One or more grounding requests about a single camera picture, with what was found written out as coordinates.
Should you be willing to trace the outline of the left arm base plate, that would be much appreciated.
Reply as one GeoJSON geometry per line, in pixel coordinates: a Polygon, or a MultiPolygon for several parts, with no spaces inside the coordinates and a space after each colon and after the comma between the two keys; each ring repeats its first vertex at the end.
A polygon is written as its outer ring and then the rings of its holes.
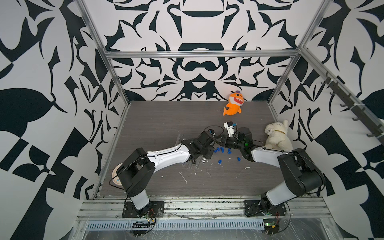
{"type": "Polygon", "coordinates": [[[125,202],[122,212],[122,218],[141,218],[141,217],[158,217],[164,214],[165,202],[153,201],[149,202],[143,209],[138,210],[132,202],[125,202]]]}

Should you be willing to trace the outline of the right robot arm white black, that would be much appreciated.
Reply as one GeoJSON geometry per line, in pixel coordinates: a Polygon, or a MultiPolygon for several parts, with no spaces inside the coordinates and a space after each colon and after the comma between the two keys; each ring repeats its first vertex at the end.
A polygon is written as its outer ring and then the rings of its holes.
{"type": "Polygon", "coordinates": [[[255,144],[248,128],[236,131],[234,135],[215,136],[215,142],[222,147],[241,151],[243,158],[250,162],[278,167],[284,181],[261,195],[256,206],[257,213],[271,213],[284,203],[321,188],[325,177],[303,149],[274,150],[255,144]]]}

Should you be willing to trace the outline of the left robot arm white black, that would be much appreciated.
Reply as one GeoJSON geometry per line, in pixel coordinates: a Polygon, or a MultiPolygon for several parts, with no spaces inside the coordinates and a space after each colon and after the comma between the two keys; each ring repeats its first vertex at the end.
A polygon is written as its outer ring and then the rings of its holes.
{"type": "Polygon", "coordinates": [[[146,187],[153,174],[172,165],[195,163],[199,157],[211,158],[215,136],[215,131],[209,129],[198,137],[183,140],[172,148],[153,152],[138,148],[115,167],[110,185],[123,190],[137,212],[148,211],[151,201],[146,187]]]}

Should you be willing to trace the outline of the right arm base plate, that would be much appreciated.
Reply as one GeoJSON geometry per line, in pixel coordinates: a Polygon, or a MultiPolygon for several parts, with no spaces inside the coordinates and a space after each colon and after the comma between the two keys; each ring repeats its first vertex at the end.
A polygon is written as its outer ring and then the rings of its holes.
{"type": "Polygon", "coordinates": [[[285,204],[272,205],[267,198],[260,200],[245,200],[244,214],[247,217],[273,217],[285,216],[287,208],[285,204]]]}

